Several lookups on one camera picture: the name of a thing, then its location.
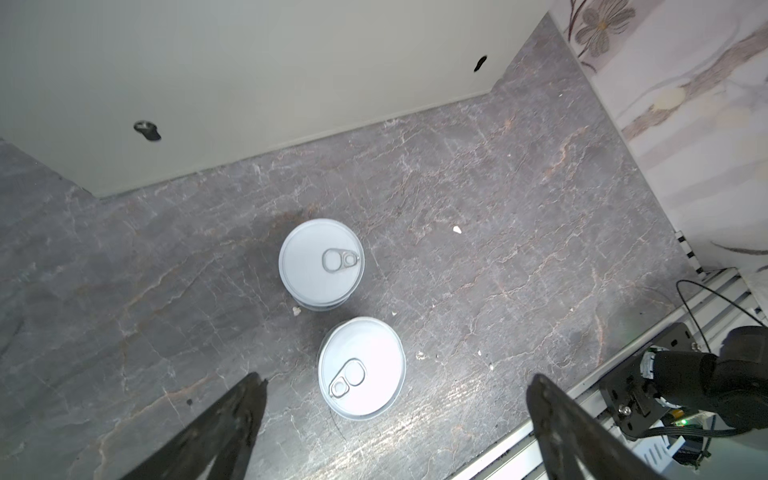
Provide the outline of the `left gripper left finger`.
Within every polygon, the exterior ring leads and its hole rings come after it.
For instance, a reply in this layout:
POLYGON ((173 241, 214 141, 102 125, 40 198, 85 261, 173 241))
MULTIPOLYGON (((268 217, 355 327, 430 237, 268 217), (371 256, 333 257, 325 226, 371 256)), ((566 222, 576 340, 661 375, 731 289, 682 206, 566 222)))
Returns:
POLYGON ((266 405, 267 381, 251 372, 124 477, 243 479, 266 405))

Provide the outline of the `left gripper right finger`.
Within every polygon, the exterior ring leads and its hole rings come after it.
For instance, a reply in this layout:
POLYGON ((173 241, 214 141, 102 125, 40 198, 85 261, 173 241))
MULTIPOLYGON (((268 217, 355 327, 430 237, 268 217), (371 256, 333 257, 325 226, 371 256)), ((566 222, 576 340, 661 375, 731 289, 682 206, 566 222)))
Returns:
POLYGON ((550 479, 660 477, 545 375, 533 376, 526 405, 550 479))

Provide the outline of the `blue label can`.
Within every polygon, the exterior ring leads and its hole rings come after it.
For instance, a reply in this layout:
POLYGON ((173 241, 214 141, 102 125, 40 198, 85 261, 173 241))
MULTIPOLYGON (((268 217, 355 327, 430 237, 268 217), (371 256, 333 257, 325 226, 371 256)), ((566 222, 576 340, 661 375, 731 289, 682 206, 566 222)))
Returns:
POLYGON ((406 355, 397 333, 372 317, 348 320, 323 340, 318 385, 339 416, 370 420, 397 400, 406 377, 406 355))
POLYGON ((364 275, 365 254, 349 227, 332 219, 313 219, 285 238, 278 268, 293 299, 322 312, 339 307, 354 293, 364 275))

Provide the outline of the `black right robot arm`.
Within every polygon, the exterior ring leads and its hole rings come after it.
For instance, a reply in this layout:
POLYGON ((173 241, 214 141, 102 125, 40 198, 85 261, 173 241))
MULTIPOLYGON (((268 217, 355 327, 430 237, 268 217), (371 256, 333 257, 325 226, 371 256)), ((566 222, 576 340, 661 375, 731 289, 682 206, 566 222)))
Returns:
POLYGON ((652 347, 641 358, 640 374, 665 407, 712 412, 739 430, 767 427, 765 327, 731 330, 718 355, 652 347))

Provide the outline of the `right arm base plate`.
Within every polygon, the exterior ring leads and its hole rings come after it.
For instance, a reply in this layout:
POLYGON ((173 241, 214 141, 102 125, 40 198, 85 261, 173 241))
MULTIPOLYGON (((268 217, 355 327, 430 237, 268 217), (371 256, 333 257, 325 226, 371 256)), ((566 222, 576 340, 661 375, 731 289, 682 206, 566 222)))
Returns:
POLYGON ((684 323, 673 323, 621 360, 598 382, 607 410, 630 440, 652 428, 671 408, 656 400, 656 388, 641 374, 641 360, 649 349, 696 352, 694 338, 684 323))

